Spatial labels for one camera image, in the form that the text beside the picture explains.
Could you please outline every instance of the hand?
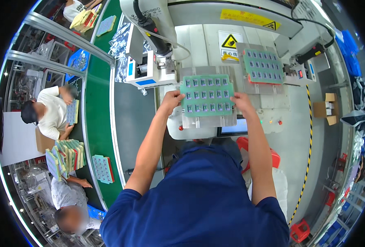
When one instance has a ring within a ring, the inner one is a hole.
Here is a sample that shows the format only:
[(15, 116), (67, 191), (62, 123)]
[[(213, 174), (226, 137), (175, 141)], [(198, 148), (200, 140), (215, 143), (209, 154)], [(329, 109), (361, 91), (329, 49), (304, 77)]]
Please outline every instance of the hand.
[(93, 188), (92, 185), (86, 179), (81, 179), (80, 185), (84, 188)]
[(66, 133), (70, 134), (74, 126), (75, 124), (69, 126), (69, 123), (66, 123), (66, 127), (64, 127), (64, 130), (66, 131)]
[(66, 103), (66, 105), (72, 104), (72, 98), (71, 98), (71, 96), (70, 96), (70, 98), (69, 98), (69, 96), (62, 97), (62, 98), (63, 98), (64, 102)]
[(174, 108), (181, 105), (180, 101), (183, 98), (185, 94), (180, 94), (180, 90), (167, 92), (158, 111), (164, 111), (167, 116), (171, 115)]
[(73, 98), (71, 97), (70, 91), (66, 86), (59, 87), (59, 92), (61, 98), (66, 103), (66, 105), (70, 105), (72, 103)]
[(230, 100), (236, 104), (237, 108), (243, 113), (245, 119), (250, 118), (252, 114), (256, 114), (255, 108), (252, 106), (247, 94), (235, 92), (234, 97), (230, 97)]

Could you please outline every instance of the hand injury warning symbol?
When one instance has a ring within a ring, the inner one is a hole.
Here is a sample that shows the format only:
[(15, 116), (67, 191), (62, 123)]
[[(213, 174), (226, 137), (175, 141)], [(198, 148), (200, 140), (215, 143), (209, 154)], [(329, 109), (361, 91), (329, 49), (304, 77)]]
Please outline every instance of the hand injury warning symbol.
[(237, 40), (235, 39), (235, 37), (233, 37), (232, 34), (230, 34), (225, 39), (224, 43), (222, 44), (222, 47), (236, 49), (236, 43), (237, 43)]
[(267, 28), (270, 28), (272, 30), (277, 30), (277, 27), (276, 27), (276, 22), (270, 22), (269, 24), (266, 24), (266, 25), (263, 25), (263, 27), (267, 27)]

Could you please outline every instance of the stack of circuit boards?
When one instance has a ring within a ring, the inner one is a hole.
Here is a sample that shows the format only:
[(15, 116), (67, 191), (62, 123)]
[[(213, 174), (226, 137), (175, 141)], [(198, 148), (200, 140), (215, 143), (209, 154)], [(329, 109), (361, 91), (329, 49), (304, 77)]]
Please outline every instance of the stack of circuit boards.
[(61, 181), (69, 178), (69, 173), (86, 165), (84, 143), (77, 140), (57, 140), (52, 150), (46, 149), (48, 170)]
[(275, 53), (244, 49), (243, 58), (250, 83), (283, 83), (283, 66)]
[(229, 75), (184, 76), (180, 86), (186, 117), (231, 115), (234, 95)]
[(102, 155), (92, 156), (93, 166), (95, 168), (96, 178), (102, 183), (110, 184), (114, 182), (114, 175), (112, 174), (110, 157)]

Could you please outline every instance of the white t-shirt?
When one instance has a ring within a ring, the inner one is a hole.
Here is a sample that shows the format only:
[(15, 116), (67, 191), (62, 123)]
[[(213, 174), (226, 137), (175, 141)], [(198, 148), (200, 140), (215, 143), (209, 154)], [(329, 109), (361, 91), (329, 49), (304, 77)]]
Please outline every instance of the white t-shirt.
[(69, 6), (64, 7), (63, 16), (72, 22), (74, 17), (77, 16), (82, 10), (86, 9), (85, 5), (78, 0), (73, 0), (73, 3)]
[(38, 122), (41, 133), (53, 140), (59, 139), (59, 131), (65, 130), (67, 105), (63, 99), (58, 97), (59, 87), (43, 89), (38, 94), (37, 102), (44, 104), (47, 111)]

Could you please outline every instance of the green circuit board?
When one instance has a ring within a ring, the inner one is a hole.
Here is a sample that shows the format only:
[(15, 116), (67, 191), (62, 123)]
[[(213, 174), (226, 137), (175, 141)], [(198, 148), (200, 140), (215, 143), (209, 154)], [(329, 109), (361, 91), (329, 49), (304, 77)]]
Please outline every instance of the green circuit board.
[(245, 49), (243, 58), (251, 83), (283, 84), (283, 67), (273, 52)]
[(232, 114), (234, 95), (229, 75), (184, 76), (180, 92), (181, 106), (187, 117), (225, 116)]

